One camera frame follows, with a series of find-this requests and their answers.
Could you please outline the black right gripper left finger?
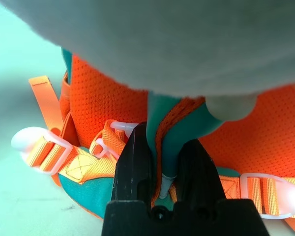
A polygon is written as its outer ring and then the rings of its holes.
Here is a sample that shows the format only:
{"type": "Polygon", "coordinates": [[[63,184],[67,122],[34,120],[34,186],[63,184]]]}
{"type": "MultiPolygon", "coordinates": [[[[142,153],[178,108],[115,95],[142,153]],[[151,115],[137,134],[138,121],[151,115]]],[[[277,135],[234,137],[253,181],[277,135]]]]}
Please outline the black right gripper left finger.
{"type": "Polygon", "coordinates": [[[117,161],[112,200],[138,200],[151,205],[153,156],[147,143],[146,125],[142,122],[134,128],[117,161]]]}

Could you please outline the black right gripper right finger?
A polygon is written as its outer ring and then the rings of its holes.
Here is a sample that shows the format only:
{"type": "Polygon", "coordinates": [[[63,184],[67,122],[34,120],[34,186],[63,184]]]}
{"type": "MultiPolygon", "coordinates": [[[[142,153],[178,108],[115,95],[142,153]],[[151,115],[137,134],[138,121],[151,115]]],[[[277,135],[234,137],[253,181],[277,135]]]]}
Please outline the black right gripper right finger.
{"type": "Polygon", "coordinates": [[[185,143],[178,155],[175,180],[179,202],[216,204],[222,199],[222,184],[216,166],[197,139],[185,143]]]}

